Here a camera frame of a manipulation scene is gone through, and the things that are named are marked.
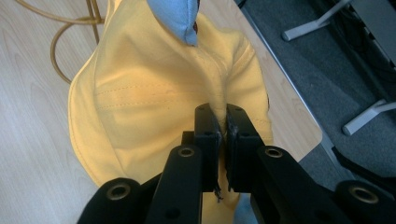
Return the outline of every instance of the wooden table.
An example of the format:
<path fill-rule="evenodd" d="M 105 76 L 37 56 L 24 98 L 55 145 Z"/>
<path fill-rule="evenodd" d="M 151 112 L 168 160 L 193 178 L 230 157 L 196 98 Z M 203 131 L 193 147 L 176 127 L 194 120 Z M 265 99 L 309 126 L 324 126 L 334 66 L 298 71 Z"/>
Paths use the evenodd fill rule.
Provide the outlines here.
<path fill-rule="evenodd" d="M 87 15 L 84 1 L 30 1 L 69 18 Z M 98 1 L 102 14 L 106 1 Z M 260 58 L 271 101 L 275 143 L 300 160 L 321 131 L 243 14 L 230 0 L 202 1 L 219 27 L 243 31 Z M 75 223 L 97 187 L 71 148 L 69 86 L 50 64 L 50 41 L 62 26 L 14 1 L 0 2 L 0 218 L 2 223 Z M 95 48 L 90 26 L 74 26 L 60 39 L 63 71 L 75 74 Z"/>

